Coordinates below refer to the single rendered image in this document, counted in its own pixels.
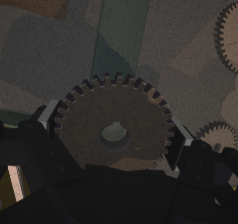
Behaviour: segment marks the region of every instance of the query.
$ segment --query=beige gear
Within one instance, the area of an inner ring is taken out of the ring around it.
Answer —
[[[204,128],[197,132],[197,137],[202,141],[207,142],[213,148],[220,146],[219,153],[222,152],[224,147],[235,148],[236,145],[236,135],[234,130],[225,122],[213,122],[209,125],[205,125]]]
[[[84,80],[66,95],[55,117],[54,132],[81,168],[85,164],[105,165],[132,171],[154,166],[167,154],[174,123],[163,97],[142,79],[136,81],[117,73],[115,80],[105,74],[104,82]],[[127,132],[111,142],[102,131],[120,122]]]
[[[222,63],[238,74],[238,3],[230,4],[220,13],[216,23],[216,49]]]

